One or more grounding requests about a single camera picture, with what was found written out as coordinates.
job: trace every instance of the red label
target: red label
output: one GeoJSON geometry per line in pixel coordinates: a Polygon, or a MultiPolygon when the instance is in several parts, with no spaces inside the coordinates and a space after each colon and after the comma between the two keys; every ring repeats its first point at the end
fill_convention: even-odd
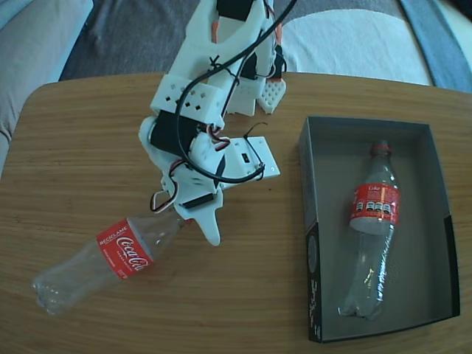
{"type": "Polygon", "coordinates": [[[361,184],[355,190],[351,220],[355,218],[383,218],[398,221],[400,190],[382,183],[361,184]]]}
{"type": "Polygon", "coordinates": [[[122,279],[153,264],[126,219],[99,234],[97,243],[111,269],[122,279]]]}

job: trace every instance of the coca-cola logo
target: coca-cola logo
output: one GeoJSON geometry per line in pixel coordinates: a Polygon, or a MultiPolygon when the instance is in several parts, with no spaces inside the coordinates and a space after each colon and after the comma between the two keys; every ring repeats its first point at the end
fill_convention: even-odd
{"type": "Polygon", "coordinates": [[[148,260],[141,257],[136,249],[133,247],[134,240],[129,237],[117,238],[117,245],[123,252],[123,257],[126,259],[128,264],[136,271],[140,271],[145,266],[149,265],[148,260]]]}

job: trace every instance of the robotic arm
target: robotic arm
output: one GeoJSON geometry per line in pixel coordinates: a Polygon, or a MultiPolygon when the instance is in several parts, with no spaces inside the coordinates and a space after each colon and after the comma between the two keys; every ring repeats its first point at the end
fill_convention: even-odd
{"type": "Polygon", "coordinates": [[[285,94],[277,22],[296,0],[277,21],[273,2],[201,0],[150,105],[156,116],[139,132],[170,196],[154,211],[173,204],[214,246],[221,240],[215,211],[223,206],[223,191],[280,174],[264,137],[220,136],[226,113],[253,116],[257,102],[271,114],[285,94]]]}

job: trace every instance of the black box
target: black box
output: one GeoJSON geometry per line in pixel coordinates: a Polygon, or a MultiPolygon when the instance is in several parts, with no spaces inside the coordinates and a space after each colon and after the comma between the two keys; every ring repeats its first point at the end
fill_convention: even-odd
{"type": "Polygon", "coordinates": [[[299,140],[308,250],[309,338],[328,343],[419,327],[459,315],[454,230],[429,125],[310,117],[299,140]],[[355,188],[369,149],[389,141],[402,192],[388,259],[382,314],[338,315],[353,278],[357,245],[348,237],[355,188]]]}

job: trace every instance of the plastic bottle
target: plastic bottle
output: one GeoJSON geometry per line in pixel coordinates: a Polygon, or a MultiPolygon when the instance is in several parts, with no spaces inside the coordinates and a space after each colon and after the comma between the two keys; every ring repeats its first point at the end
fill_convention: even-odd
{"type": "Polygon", "coordinates": [[[387,141],[371,149],[365,182],[355,191],[349,237],[359,239],[355,275],[339,314],[373,319],[384,300],[386,264],[400,206],[400,187],[390,164],[387,141]]]}
{"type": "Polygon", "coordinates": [[[33,280],[38,305],[57,315],[89,294],[136,274],[159,258],[184,224],[174,208],[120,221],[73,258],[33,280]]]}

